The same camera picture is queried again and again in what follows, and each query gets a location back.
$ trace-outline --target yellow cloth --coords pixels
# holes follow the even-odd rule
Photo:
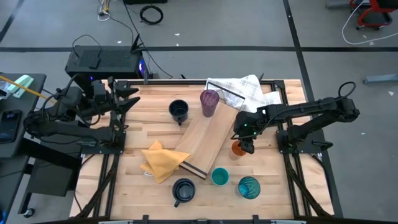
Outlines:
[[[142,150],[142,153],[148,162],[141,165],[141,169],[152,174],[158,184],[170,177],[180,163],[190,157],[185,152],[163,149],[159,141],[155,141],[148,150]]]

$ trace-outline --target gray floor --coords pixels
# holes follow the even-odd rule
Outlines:
[[[6,23],[17,0],[0,1],[0,28]],[[290,0],[297,34],[302,47],[349,47],[341,38],[341,28],[349,16],[347,9],[325,9],[325,1]],[[99,22],[97,0],[25,0],[0,47],[70,47],[83,34],[91,34],[102,45],[129,45],[130,32],[120,24]],[[142,6],[130,6],[139,11]],[[228,46],[257,45],[293,47],[282,1],[252,0],[169,0],[161,4],[165,17],[157,26],[139,23],[132,17],[148,46]],[[119,1],[111,3],[111,14],[130,24]],[[398,23],[379,32],[356,31],[355,21],[346,28],[346,37],[359,42],[397,32]],[[398,37],[359,47],[397,47]],[[93,45],[82,39],[78,44]],[[45,88],[54,90],[68,81],[64,72],[69,53],[0,53],[0,70],[15,73],[45,73]],[[329,149],[344,216],[398,221],[398,153],[395,120],[397,85],[363,85],[366,75],[396,73],[398,52],[304,52],[315,98],[336,96],[340,84],[358,84],[352,95],[361,116],[353,123],[325,128],[325,137],[335,146]],[[152,52],[157,63],[176,78],[228,78],[249,74],[264,78],[301,78],[295,52],[217,51]],[[166,77],[154,64],[153,72]],[[20,187],[9,223],[35,223],[67,218],[72,194],[67,197],[35,195],[30,203],[37,213],[30,219],[16,214]]]

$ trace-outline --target blue-green glass cup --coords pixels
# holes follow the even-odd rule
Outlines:
[[[229,173],[222,167],[215,168],[211,173],[211,181],[217,186],[226,185],[229,181]]]
[[[261,191],[260,183],[254,177],[243,177],[239,181],[238,191],[246,199],[255,199]]]

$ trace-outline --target chair wheel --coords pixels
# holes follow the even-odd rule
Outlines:
[[[33,208],[28,208],[26,210],[26,212],[24,213],[24,217],[30,218],[30,217],[32,217],[32,215],[34,215],[34,213],[35,213],[35,210]]]

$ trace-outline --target white cloth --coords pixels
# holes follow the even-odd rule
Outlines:
[[[212,85],[212,83],[239,96],[243,96],[245,99],[228,93]],[[205,89],[217,91],[220,99],[224,99],[227,105],[240,111],[255,113],[257,107],[281,103],[278,91],[266,94],[262,93],[261,85],[255,75],[248,75],[243,78],[208,78]]]

